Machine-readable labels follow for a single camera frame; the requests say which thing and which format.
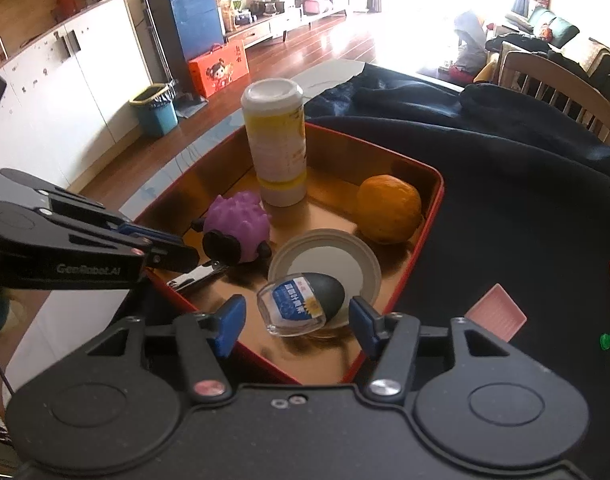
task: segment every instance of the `black blanket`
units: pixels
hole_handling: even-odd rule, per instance
[[[446,193],[398,310],[462,316],[495,283],[528,322],[517,348],[591,410],[576,465],[610,479],[610,148],[543,102],[493,85],[458,94],[370,65],[306,105],[309,121],[437,168]]]

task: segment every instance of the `wooden chair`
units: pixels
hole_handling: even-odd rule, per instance
[[[520,74],[527,76],[522,86],[517,83]],[[501,66],[499,85],[526,94],[533,80],[540,82],[536,99],[544,101],[547,89],[552,88],[550,105],[560,96],[567,98],[563,114],[569,113],[573,103],[579,104],[582,109],[576,122],[610,145],[610,102],[600,92],[549,59],[529,52],[509,52]]]

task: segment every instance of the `screw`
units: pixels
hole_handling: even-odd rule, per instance
[[[226,390],[223,383],[214,379],[205,379],[194,384],[194,392],[203,397],[217,397],[224,394]]]
[[[290,406],[285,399],[272,399],[271,405],[278,410],[286,410]]]
[[[307,397],[305,397],[304,395],[292,395],[290,397],[290,403],[293,404],[294,406],[298,406],[300,404],[306,404]]]
[[[370,383],[371,393],[381,397],[399,394],[402,389],[400,383],[392,379],[376,379]]]

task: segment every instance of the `orange tray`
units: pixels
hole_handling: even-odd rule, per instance
[[[290,238],[305,231],[334,228],[361,237],[352,221],[358,186],[370,176],[392,174],[419,191],[424,221],[406,243],[383,246],[364,241],[378,258],[382,271],[380,293],[374,307],[390,312],[414,268],[429,234],[444,193],[440,173],[421,162],[363,140],[308,124],[307,197],[300,203],[277,208],[265,206],[271,216],[270,245],[275,253]],[[242,190],[258,191],[244,128],[233,133],[198,160],[137,219],[146,227],[182,235],[196,247],[201,263],[202,234],[188,230],[191,221],[206,213],[219,195]],[[256,305],[256,292],[267,283],[267,264],[236,267],[186,298],[166,286],[175,273],[157,271],[152,280],[183,311],[213,312],[232,294],[243,294],[247,320],[236,352],[250,364],[264,368],[276,381],[301,384],[335,384],[350,381],[363,362],[358,342],[348,327],[310,335],[280,338],[264,327]]]

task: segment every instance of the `cabinet handle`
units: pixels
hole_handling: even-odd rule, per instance
[[[57,32],[54,32],[54,36],[56,36],[57,41],[60,41],[62,43],[63,48],[65,49],[65,53],[67,54],[67,57],[65,59],[69,59],[71,57],[71,51],[69,49],[69,45],[67,44],[67,41],[65,40],[65,37],[61,36]]]
[[[7,55],[7,49],[3,43],[3,38],[0,37],[0,61],[7,61],[9,56]]]
[[[78,43],[78,37],[76,36],[75,30],[70,30],[67,33],[67,39],[69,40],[71,47],[74,49],[74,54],[77,54],[82,50],[80,48],[80,43]]]

